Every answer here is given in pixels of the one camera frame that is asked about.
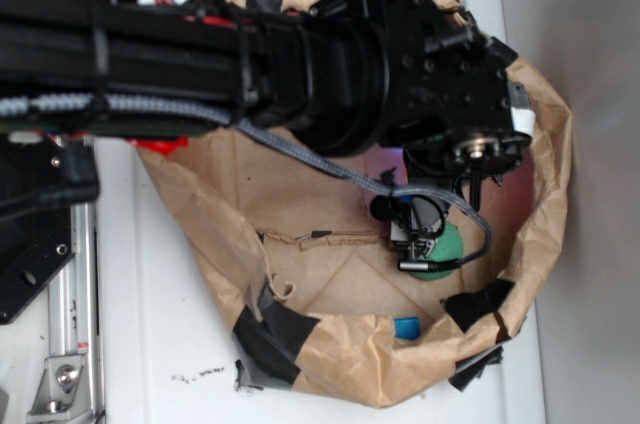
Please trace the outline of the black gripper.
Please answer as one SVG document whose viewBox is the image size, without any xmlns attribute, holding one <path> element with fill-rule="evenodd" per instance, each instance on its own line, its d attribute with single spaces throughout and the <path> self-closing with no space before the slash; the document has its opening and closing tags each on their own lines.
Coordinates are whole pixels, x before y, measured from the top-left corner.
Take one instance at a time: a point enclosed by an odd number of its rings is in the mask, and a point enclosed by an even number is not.
<svg viewBox="0 0 640 424">
<path fill-rule="evenodd" d="M 403 160 L 410 184 L 424 184 L 457 194 L 465 184 L 479 187 L 521 165 L 533 136 L 520 131 L 446 131 L 411 126 L 402 131 Z"/>
</svg>

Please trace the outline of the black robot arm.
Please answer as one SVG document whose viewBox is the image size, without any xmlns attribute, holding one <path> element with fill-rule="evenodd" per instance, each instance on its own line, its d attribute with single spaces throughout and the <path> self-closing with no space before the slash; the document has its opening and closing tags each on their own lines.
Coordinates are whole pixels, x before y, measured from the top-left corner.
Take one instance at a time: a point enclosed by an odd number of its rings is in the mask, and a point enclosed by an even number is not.
<svg viewBox="0 0 640 424">
<path fill-rule="evenodd" d="M 401 148 L 421 174 L 516 168 L 535 116 L 500 43 L 435 0 L 307 13 L 1 0 L 1 130 L 173 140 L 247 120 L 332 158 Z"/>
</svg>

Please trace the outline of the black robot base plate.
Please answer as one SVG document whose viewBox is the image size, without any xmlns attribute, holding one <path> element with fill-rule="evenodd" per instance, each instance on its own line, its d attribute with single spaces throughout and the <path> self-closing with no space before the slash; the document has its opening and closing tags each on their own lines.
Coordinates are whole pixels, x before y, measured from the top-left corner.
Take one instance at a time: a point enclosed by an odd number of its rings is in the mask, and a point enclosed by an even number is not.
<svg viewBox="0 0 640 424">
<path fill-rule="evenodd" d="M 11 324 L 74 255 L 72 210 L 100 192 L 91 147 L 1 139 L 1 323 Z"/>
</svg>

